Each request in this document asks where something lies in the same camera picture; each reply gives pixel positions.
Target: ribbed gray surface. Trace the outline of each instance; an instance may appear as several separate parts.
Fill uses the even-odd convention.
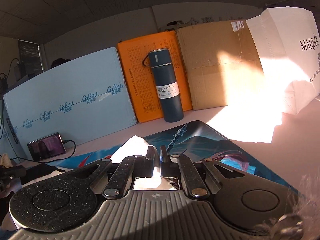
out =
[[[37,234],[19,230],[10,240],[246,240],[223,224],[204,201],[183,191],[129,191],[105,201],[95,216],[68,232]]]

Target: mouse pad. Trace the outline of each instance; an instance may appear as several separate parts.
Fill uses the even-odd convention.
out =
[[[184,152],[193,162],[199,162],[204,158],[212,158],[295,190],[272,170],[204,122],[188,122],[184,125],[146,136],[144,139],[158,150],[161,145],[166,145],[170,155]],[[122,144],[109,149],[52,162],[50,165],[75,169],[106,156],[110,158],[121,146]]]

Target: carrying loop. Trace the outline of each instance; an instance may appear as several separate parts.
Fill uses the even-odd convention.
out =
[[[146,55],[146,57],[142,60],[142,65],[144,65],[145,67],[151,67],[149,65],[146,65],[144,62],[146,61],[147,57],[149,56],[149,54]]]

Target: charging cable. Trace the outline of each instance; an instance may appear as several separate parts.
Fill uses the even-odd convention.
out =
[[[16,158],[13,158],[13,159],[10,159],[10,160],[13,161],[13,160],[16,160],[16,159],[21,159],[21,160],[25,160],[25,161],[29,161],[29,162],[34,162],[34,163],[51,163],[51,162],[56,162],[56,161],[63,161],[65,159],[71,158],[74,155],[75,151],[76,151],[76,143],[73,140],[64,140],[64,141],[62,141],[63,144],[66,144],[67,142],[73,142],[73,144],[75,146],[74,146],[72,154],[69,157],[66,157],[66,158],[52,160],[52,161],[48,161],[48,162],[38,162],[38,161],[33,161],[33,160],[21,158],[21,157],[16,157]]]

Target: spear illustration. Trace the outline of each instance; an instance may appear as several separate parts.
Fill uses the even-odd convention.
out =
[[[187,123],[184,124],[174,135],[172,141],[167,146],[167,152],[169,153],[171,149],[174,147],[175,143],[179,140],[179,138],[183,135],[184,132],[187,131]]]

